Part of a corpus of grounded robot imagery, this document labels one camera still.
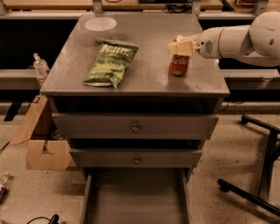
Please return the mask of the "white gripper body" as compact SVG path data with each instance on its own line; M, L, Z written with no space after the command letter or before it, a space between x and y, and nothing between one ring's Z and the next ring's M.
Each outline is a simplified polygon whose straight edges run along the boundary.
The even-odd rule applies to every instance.
M219 40L222 28L210 28L194 36L195 51L205 59L219 59Z

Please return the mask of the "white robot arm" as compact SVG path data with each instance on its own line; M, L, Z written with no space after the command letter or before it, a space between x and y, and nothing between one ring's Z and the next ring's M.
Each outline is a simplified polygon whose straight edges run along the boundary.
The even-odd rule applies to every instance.
M168 45L171 54L205 59L231 58L256 66L280 65L280 12L258 15L250 25L215 27Z

